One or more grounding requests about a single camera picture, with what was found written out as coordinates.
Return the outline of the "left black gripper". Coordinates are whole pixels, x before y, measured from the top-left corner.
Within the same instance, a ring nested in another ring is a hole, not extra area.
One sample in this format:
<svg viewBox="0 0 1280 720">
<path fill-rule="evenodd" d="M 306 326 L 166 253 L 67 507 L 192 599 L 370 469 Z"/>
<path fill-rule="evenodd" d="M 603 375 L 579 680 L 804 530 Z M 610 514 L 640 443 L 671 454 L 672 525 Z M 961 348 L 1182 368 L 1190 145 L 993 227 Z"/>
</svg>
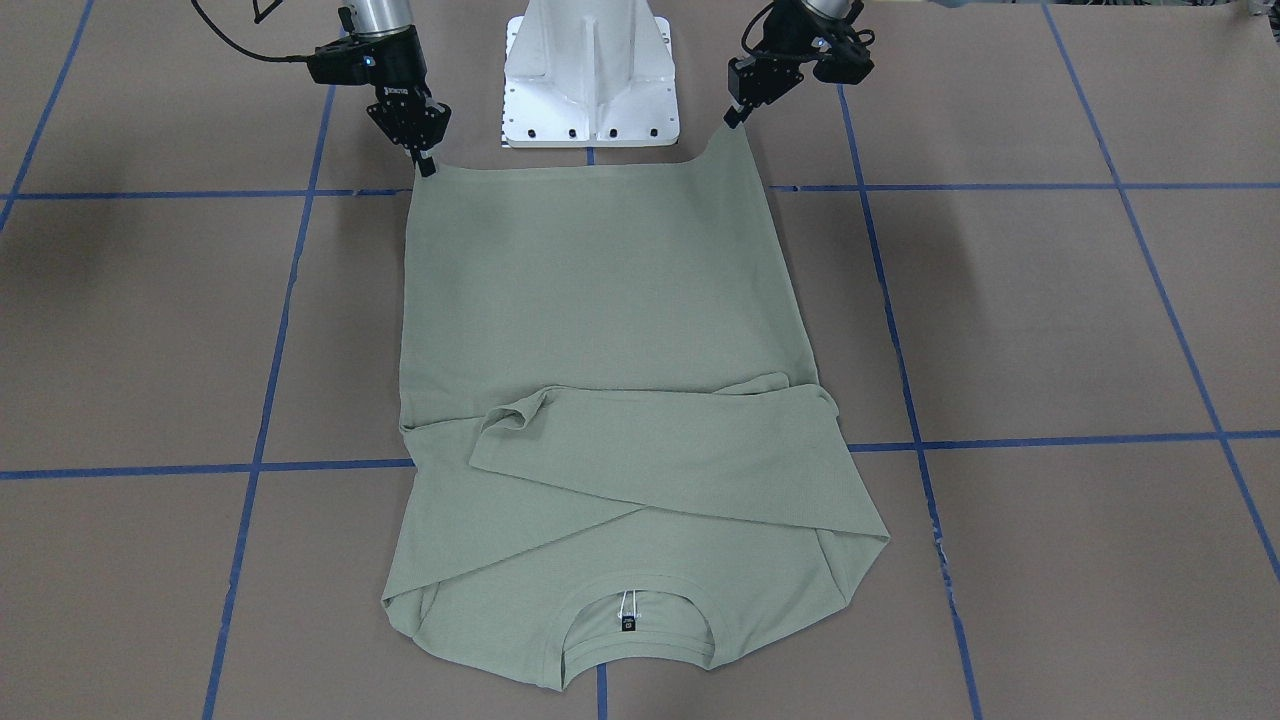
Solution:
<svg viewBox="0 0 1280 720">
<path fill-rule="evenodd" d="M 724 124 L 739 128 L 751 111 L 771 105 L 799 86 L 803 68 L 828 85 L 859 85 L 873 70 L 872 29 L 856 29 L 864 1 L 769 1 L 746 24 L 740 55 L 728 60 L 727 86 L 733 105 Z"/>
</svg>

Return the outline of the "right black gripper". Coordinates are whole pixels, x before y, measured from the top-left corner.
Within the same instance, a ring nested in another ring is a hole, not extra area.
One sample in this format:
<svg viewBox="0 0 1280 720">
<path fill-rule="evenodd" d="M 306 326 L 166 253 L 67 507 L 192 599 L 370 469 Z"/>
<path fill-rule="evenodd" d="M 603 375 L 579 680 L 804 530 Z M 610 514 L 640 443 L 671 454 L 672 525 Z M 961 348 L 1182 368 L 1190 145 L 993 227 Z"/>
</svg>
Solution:
<svg viewBox="0 0 1280 720">
<path fill-rule="evenodd" d="M 431 150 L 444 138 L 451 109 L 436 101 L 428 87 L 415 28 L 379 38 L 339 38 L 316 47 L 306 58 L 306 67 L 319 85 L 374 87 L 376 101 L 366 113 L 375 126 L 394 145 L 415 151 L 420 178 L 436 173 Z"/>
</svg>

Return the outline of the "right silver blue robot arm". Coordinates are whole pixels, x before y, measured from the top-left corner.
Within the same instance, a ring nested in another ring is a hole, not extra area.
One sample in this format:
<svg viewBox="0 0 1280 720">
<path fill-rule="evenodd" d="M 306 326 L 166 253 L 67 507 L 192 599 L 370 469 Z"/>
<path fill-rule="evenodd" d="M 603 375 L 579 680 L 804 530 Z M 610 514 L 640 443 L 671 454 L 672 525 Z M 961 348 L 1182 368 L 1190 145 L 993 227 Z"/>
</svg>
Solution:
<svg viewBox="0 0 1280 720">
<path fill-rule="evenodd" d="M 422 54 L 408 1 L 344 1 L 338 17 L 346 35 L 315 47 L 303 61 L 319 85 L 370 86 L 372 123 L 403 149 L 428 178 L 436 172 L 434 149 L 443 141 L 452 110 L 428 87 Z"/>
</svg>

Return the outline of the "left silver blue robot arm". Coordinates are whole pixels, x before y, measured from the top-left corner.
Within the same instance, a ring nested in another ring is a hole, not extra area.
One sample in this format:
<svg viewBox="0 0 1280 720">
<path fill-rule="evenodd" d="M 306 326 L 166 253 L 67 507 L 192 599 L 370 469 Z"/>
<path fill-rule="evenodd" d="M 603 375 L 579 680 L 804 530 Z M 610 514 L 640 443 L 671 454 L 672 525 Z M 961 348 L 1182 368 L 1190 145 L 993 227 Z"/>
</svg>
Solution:
<svg viewBox="0 0 1280 720">
<path fill-rule="evenodd" d="M 854 22 L 863 1 L 769 1 L 746 24 L 741 53 L 727 63 L 733 104 L 723 117 L 735 129 L 758 108 L 778 101 L 810 76 L 827 85 L 859 85 L 874 69 L 872 29 Z"/>
</svg>

